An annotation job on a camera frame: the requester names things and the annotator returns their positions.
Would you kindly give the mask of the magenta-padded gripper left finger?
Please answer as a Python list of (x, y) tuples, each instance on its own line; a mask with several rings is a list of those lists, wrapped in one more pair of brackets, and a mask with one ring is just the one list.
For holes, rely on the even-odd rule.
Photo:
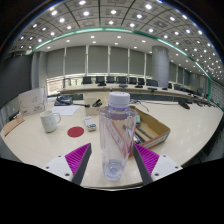
[(56, 156), (43, 169), (76, 185), (80, 185), (91, 153), (91, 144), (87, 143), (65, 156)]

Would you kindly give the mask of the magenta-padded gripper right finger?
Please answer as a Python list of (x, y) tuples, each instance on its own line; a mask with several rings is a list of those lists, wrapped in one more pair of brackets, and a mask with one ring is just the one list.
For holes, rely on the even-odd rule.
[(147, 185), (182, 169), (168, 155), (151, 151), (141, 145), (133, 144), (132, 153), (136, 160), (143, 184)]

